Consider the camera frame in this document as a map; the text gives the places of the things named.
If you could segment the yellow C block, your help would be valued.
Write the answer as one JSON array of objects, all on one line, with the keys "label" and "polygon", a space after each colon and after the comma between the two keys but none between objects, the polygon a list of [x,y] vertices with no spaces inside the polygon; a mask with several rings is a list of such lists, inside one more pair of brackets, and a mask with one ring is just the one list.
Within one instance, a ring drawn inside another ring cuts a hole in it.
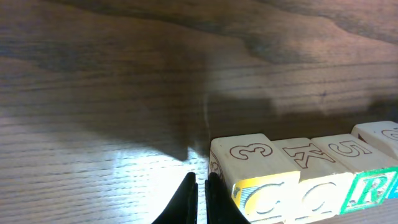
[{"label": "yellow C block", "polygon": [[287,218],[300,171],[264,134],[215,138],[209,172],[219,175],[235,207],[250,222],[278,223]]}]

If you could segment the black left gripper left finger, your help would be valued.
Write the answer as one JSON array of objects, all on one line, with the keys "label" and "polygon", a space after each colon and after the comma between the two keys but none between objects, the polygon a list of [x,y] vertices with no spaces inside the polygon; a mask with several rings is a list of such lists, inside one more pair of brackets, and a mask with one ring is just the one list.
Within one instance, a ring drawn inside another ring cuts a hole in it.
[{"label": "black left gripper left finger", "polygon": [[198,184],[195,173],[189,172],[152,224],[197,224],[197,211]]}]

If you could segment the blue L block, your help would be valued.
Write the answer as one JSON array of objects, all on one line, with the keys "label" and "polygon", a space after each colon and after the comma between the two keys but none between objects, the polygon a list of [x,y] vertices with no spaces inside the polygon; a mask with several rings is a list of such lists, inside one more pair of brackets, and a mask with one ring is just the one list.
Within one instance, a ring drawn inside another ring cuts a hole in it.
[{"label": "blue L block", "polygon": [[357,124],[350,135],[359,150],[353,167],[370,171],[372,175],[388,176],[386,185],[373,190],[372,197],[382,200],[392,198],[397,179],[397,123],[378,121]]}]

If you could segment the yellow O block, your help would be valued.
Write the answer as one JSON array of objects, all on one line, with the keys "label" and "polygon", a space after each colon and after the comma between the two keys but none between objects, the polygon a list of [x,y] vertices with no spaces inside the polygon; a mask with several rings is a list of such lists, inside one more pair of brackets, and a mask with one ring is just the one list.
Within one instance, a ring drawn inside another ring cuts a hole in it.
[{"label": "yellow O block", "polygon": [[276,140],[273,144],[300,171],[285,223],[311,223],[338,214],[354,174],[308,138]]}]

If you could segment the green R block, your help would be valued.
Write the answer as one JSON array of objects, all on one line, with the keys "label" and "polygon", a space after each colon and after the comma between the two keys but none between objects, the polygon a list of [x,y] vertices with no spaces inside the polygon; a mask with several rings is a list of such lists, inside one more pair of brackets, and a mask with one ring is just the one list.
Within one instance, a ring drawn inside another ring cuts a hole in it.
[{"label": "green R block", "polygon": [[354,174],[340,214],[382,204],[397,180],[397,160],[354,137],[339,134],[312,141]]}]

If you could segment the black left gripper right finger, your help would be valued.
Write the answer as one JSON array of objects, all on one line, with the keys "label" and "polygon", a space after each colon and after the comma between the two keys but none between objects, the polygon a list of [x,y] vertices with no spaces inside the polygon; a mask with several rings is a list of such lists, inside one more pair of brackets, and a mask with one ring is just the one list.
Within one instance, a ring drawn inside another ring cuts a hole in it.
[{"label": "black left gripper right finger", "polygon": [[228,195],[219,175],[209,174],[205,180],[207,224],[250,224]]}]

